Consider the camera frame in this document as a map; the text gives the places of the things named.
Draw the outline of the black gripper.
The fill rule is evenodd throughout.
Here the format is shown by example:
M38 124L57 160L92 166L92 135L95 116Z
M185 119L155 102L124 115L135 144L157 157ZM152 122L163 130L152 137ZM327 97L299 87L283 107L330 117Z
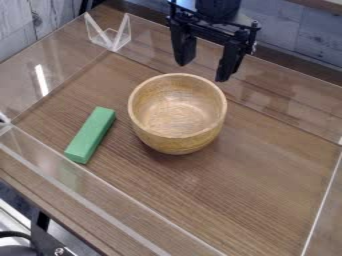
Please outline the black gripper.
M255 52L259 22L240 12L242 0L167 1L173 57L180 66L196 56L193 35L216 44L234 39L224 44L215 76L216 82L227 81L239 68L244 53Z

